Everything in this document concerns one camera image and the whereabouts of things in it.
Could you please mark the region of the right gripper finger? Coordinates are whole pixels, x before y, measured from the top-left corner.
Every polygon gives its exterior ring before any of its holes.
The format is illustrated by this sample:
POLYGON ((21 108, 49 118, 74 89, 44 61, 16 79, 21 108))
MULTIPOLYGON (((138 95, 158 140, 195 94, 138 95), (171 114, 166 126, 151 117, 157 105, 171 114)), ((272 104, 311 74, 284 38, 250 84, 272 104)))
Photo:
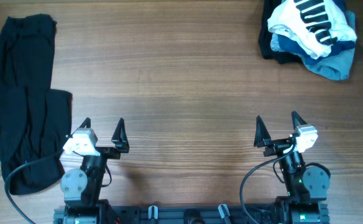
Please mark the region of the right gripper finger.
POLYGON ((256 131, 254 138, 254 147, 265 147, 271 143, 271 136, 263 122, 261 116, 256 117, 256 131))
POLYGON ((308 124, 296 111, 292 111, 291 116, 294 129, 304 127, 308 124))

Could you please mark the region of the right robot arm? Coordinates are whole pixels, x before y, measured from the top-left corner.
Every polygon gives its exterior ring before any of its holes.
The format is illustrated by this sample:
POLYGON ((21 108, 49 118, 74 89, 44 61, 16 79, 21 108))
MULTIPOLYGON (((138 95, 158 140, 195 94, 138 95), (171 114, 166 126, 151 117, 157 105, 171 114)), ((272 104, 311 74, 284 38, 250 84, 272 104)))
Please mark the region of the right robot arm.
POLYGON ((265 149, 264 156, 275 156, 282 171, 287 196, 279 196, 271 205, 272 223, 330 222, 327 199, 331 173, 319 163, 306 163, 303 153, 313 147, 317 129, 292 112, 293 133, 273 140, 260 116, 256 118, 255 147, 265 149))

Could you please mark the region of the black t-shirt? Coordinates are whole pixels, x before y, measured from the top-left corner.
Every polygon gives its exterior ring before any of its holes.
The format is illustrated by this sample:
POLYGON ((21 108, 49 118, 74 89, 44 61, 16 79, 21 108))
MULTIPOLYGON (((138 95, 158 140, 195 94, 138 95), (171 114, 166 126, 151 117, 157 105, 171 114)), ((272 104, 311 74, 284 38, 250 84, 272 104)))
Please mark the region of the black t-shirt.
POLYGON ((34 194, 63 175, 72 94, 51 87, 56 22, 8 17, 0 33, 0 161, 13 195, 34 194))

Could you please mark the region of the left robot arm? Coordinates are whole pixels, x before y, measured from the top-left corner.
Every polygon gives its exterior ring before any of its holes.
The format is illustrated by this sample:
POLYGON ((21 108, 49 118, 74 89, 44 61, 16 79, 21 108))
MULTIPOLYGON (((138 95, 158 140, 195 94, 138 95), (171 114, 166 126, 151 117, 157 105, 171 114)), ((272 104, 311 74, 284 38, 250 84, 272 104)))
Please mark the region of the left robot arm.
POLYGON ((120 223, 120 216, 112 209, 109 201, 99 198, 105 174, 109 174, 107 161, 119 159, 122 153, 129 152, 124 119, 120 118, 111 142, 112 147, 97 146, 98 138, 91 128, 91 119, 83 123, 67 137, 63 149, 74 152, 83 160, 80 168, 67 171, 61 178, 60 187, 64 193, 65 208, 56 210, 54 223, 61 224, 110 224, 120 223))

